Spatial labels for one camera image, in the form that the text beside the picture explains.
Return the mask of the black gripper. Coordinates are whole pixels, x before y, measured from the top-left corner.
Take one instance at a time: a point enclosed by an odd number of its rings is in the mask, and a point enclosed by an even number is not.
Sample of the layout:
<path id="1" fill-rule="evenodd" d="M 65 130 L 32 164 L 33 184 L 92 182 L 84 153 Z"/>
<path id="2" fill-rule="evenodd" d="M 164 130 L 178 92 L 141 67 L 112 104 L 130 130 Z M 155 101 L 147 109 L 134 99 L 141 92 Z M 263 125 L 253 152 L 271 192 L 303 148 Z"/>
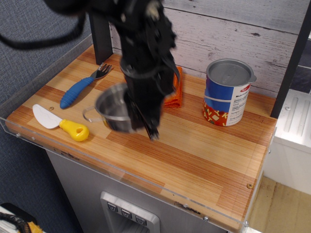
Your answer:
<path id="1" fill-rule="evenodd" d="M 180 74 L 174 61 L 162 60 L 149 71 L 138 71 L 125 60 L 121 61 L 120 66 L 129 92 L 124 94 L 129 131 L 133 133 L 146 129 L 151 141 L 159 140 L 157 126 L 160 123 L 164 99 L 176 90 L 174 77 L 180 81 Z"/>

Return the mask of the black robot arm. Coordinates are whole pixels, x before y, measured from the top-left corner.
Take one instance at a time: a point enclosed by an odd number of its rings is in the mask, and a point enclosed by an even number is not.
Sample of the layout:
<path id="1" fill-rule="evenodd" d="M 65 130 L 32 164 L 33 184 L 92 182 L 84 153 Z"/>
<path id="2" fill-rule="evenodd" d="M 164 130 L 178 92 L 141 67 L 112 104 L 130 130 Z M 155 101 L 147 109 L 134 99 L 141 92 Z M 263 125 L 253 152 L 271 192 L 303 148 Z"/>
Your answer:
<path id="1" fill-rule="evenodd" d="M 174 93 L 179 71 L 171 48 L 175 47 L 172 24 L 159 0 L 48 0 L 63 15 L 95 13 L 111 22 L 120 37 L 120 67 L 125 83 L 105 90 L 95 109 L 108 126 L 132 133 L 145 128 L 158 139 L 164 99 Z"/>

